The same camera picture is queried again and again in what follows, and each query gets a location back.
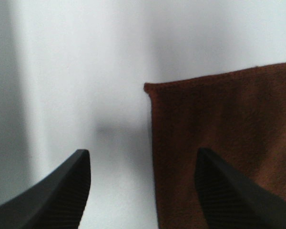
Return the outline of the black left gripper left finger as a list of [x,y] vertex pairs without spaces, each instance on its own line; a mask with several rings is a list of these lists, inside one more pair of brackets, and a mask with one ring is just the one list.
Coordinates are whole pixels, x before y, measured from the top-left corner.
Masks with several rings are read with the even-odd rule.
[[0,229],[77,229],[91,187],[88,150],[77,150],[52,173],[0,205]]

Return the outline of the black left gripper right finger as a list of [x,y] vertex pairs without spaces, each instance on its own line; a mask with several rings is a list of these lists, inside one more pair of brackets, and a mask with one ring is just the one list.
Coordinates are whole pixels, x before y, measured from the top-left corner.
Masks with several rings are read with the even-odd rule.
[[286,229],[286,201],[209,148],[198,149],[194,185],[210,229]]

